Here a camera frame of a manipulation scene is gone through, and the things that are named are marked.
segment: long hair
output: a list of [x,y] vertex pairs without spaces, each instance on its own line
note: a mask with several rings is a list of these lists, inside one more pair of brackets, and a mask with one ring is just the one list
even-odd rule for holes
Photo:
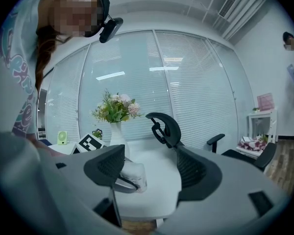
[[57,42],[66,43],[72,37],[60,39],[60,32],[55,31],[51,26],[46,26],[37,31],[37,64],[36,64],[36,84],[35,87],[39,91],[44,78],[44,68],[49,63],[51,54],[55,51]]

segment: air vent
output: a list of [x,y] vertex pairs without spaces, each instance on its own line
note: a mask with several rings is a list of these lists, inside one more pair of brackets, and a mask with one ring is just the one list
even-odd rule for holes
[[241,0],[226,0],[219,12],[219,15],[224,19],[228,19],[240,1]]

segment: white vase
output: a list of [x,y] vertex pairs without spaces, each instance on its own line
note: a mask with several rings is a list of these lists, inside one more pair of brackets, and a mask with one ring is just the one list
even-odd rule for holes
[[129,147],[122,133],[121,122],[110,123],[111,126],[111,141],[110,145],[124,144],[125,145],[125,156],[130,159]]

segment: small fan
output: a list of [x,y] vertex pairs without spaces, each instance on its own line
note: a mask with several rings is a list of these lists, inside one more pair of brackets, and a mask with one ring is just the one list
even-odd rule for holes
[[58,142],[57,144],[67,144],[67,137],[68,137],[68,132],[67,131],[59,131],[58,132]]

